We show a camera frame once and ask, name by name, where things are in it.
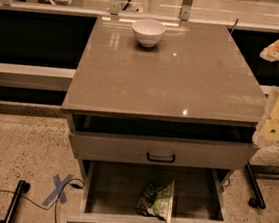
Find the green jalapeno chip bag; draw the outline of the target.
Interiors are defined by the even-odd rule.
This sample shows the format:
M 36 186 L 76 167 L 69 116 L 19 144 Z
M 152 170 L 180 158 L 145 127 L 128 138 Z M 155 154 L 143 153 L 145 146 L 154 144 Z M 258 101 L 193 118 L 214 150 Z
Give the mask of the green jalapeno chip bag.
M 157 217 L 171 223 L 174 202 L 174 181 L 167 184 L 151 182 L 137 201 L 136 212 L 144 217 Z

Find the grey drawer cabinet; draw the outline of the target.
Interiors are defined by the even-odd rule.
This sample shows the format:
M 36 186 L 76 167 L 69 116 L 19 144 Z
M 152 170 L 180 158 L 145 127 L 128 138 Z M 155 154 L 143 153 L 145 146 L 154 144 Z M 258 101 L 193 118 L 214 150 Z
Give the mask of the grey drawer cabinet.
M 62 110 L 71 132 L 253 144 L 265 95 L 224 26 L 170 23 L 149 49 L 99 18 Z

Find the open middle drawer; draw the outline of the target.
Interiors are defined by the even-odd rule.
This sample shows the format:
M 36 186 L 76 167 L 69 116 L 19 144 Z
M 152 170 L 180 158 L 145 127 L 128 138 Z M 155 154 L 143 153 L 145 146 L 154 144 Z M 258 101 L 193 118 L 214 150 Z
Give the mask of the open middle drawer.
M 215 170 L 95 161 L 67 223 L 230 223 Z

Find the black stand leg right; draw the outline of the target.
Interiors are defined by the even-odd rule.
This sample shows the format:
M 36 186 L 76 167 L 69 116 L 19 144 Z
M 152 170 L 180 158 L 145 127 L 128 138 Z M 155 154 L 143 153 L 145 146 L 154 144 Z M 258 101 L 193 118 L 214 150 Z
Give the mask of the black stand leg right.
M 250 163 L 247 163 L 245 165 L 245 173 L 253 193 L 253 196 L 251 196 L 248 201 L 248 205 L 251 206 L 252 208 L 258 207 L 259 209 L 265 209 L 266 203 L 263 199 L 264 197 L 261 193 L 259 184 L 257 183 L 257 178 L 255 177 L 254 171 L 252 169 L 252 165 Z

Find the black stand leg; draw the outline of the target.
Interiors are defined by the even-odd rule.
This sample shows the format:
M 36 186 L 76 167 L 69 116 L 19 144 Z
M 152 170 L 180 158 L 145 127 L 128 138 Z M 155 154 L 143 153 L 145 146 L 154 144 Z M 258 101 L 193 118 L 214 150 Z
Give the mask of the black stand leg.
M 13 223 L 16 218 L 16 212 L 18 211 L 19 202 L 22 196 L 28 192 L 30 184 L 25 180 L 20 180 L 16 186 L 16 190 L 13 193 L 13 197 L 10 201 L 9 208 L 6 211 L 5 218 L 0 219 L 0 223 Z
M 259 184 L 257 183 L 257 178 L 255 177 L 254 171 L 252 169 L 252 165 L 250 163 L 247 163 L 245 165 L 245 173 L 253 193 L 253 196 L 251 196 L 248 201 L 248 205 L 251 206 L 252 208 L 258 207 L 259 209 L 265 209 L 266 203 L 263 199 L 264 197 L 261 193 Z

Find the white ceramic bowl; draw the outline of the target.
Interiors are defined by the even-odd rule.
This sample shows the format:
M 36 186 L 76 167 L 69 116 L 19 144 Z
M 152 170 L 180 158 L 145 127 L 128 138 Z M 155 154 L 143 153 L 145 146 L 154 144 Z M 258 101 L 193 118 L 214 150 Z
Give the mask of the white ceramic bowl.
M 135 39 L 143 47 L 154 47 L 166 32 L 165 25 L 154 19 L 140 19 L 132 23 Z

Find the blue tape cross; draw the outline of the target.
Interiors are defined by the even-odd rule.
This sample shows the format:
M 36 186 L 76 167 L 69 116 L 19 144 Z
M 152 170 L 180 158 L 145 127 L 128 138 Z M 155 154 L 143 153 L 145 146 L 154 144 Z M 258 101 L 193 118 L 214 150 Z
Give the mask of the blue tape cross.
M 73 175 L 69 174 L 64 179 L 60 179 L 60 178 L 61 178 L 60 175 L 57 174 L 53 177 L 53 181 L 55 183 L 54 189 L 51 192 L 51 194 L 49 194 L 48 197 L 45 198 L 42 205 L 47 207 L 49 204 L 51 204 L 54 201 L 54 199 L 59 199 L 61 204 L 67 203 L 66 194 L 63 191 L 63 187 L 65 186 L 65 184 L 69 182 L 70 179 L 73 178 Z

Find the black stand leg left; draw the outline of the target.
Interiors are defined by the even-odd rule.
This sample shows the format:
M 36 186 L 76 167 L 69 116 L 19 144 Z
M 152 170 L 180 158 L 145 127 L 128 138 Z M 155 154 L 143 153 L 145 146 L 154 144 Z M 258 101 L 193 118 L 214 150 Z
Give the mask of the black stand leg left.
M 9 208 L 6 211 L 5 218 L 0 219 L 0 223 L 13 223 L 16 218 L 16 212 L 18 211 L 19 202 L 22 196 L 28 192 L 30 184 L 25 180 L 20 180 L 16 186 L 16 190 L 13 193 L 13 197 L 10 201 Z

